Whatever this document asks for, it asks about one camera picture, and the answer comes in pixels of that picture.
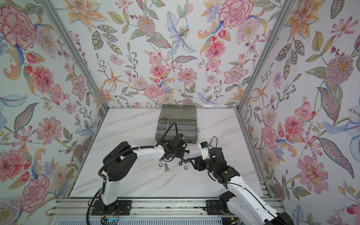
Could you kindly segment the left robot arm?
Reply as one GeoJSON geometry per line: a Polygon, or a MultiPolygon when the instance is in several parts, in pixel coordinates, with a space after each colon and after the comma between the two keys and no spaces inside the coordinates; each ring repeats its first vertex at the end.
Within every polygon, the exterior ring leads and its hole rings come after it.
{"type": "Polygon", "coordinates": [[[103,179],[100,200],[104,206],[117,201],[120,180],[125,178],[137,161],[155,159],[172,159],[184,157],[187,143],[183,134],[177,134],[170,141],[161,141],[156,145],[131,146],[128,142],[121,142],[104,159],[98,176],[103,179]]]}

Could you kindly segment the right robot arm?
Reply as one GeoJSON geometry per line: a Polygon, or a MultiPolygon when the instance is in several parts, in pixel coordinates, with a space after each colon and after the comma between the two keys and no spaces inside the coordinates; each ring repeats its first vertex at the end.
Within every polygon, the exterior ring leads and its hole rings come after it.
{"type": "Polygon", "coordinates": [[[208,149],[207,157],[186,159],[197,171],[207,170],[210,176],[226,188],[219,196],[220,211],[238,217],[246,225],[293,225],[292,218],[280,213],[259,197],[240,176],[229,166],[221,148],[208,149]]]}

